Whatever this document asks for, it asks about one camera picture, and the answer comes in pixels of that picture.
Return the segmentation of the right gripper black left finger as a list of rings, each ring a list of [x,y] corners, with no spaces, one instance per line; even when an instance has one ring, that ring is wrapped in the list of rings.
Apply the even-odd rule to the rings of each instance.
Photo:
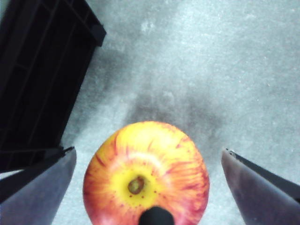
[[[72,179],[76,150],[69,147],[0,180],[2,225],[50,225]]]

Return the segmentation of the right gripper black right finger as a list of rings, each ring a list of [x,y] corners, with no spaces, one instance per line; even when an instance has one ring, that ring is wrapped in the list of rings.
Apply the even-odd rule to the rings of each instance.
[[[300,187],[224,149],[221,164],[227,185],[247,225],[298,225]]]

